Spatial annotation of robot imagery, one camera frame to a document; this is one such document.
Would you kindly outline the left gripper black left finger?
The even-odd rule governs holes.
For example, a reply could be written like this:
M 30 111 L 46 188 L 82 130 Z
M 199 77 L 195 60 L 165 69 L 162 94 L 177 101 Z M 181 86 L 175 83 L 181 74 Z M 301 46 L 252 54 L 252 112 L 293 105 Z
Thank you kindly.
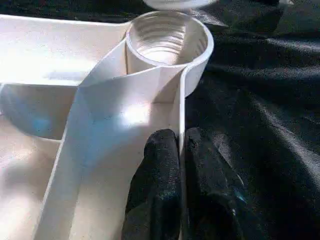
M 147 139 L 130 182 L 122 239 L 177 240 L 181 227 L 181 179 L 176 135 L 160 129 Z

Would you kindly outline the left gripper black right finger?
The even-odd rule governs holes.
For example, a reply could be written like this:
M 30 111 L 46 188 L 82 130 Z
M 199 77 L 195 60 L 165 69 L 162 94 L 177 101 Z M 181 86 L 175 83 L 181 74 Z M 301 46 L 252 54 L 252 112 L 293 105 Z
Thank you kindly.
M 229 163 L 226 138 L 193 127 L 185 133 L 189 238 L 251 240 L 253 214 L 243 181 Z

